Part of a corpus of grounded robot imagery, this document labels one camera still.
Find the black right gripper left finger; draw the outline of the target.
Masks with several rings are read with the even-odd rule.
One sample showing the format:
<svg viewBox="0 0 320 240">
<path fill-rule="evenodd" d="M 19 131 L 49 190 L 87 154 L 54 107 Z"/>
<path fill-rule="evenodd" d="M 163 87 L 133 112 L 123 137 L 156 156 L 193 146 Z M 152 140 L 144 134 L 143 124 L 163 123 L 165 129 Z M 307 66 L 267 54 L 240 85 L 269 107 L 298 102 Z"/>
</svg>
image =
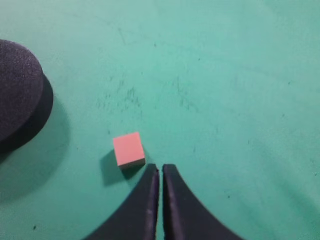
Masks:
<svg viewBox="0 0 320 240">
<path fill-rule="evenodd" d="M 121 206 L 86 240 L 154 240 L 159 209 L 160 177 L 148 164 L 139 182 Z"/>
</svg>

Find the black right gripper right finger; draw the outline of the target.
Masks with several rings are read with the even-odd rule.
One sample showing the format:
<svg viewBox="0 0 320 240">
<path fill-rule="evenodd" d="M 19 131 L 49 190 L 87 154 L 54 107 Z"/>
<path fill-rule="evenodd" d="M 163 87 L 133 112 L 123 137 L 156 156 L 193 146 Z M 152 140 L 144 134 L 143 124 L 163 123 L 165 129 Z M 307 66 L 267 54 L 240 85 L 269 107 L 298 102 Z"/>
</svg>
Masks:
<svg viewBox="0 0 320 240">
<path fill-rule="evenodd" d="M 240 240 L 197 199 L 176 165 L 162 167 L 162 216 L 166 240 Z"/>
</svg>

